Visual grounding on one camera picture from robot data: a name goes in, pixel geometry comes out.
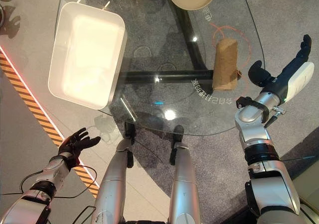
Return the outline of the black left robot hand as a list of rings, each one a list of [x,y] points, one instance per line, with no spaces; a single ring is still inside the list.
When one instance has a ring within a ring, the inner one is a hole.
[[[97,145],[101,140],[100,136],[90,138],[87,129],[81,128],[66,138],[58,148],[58,156],[64,156],[68,170],[80,164],[79,156],[83,149]]]

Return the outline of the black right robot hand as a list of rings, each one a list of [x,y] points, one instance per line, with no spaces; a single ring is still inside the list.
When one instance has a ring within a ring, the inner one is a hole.
[[[248,72],[250,81],[256,86],[262,87],[262,92],[276,95],[279,99],[279,105],[282,105],[287,100],[289,79],[306,61],[308,61],[311,46],[312,39],[309,35],[305,34],[303,36],[303,41],[301,42],[301,49],[296,57],[277,77],[271,76],[267,70],[261,67],[262,61],[256,61]]]

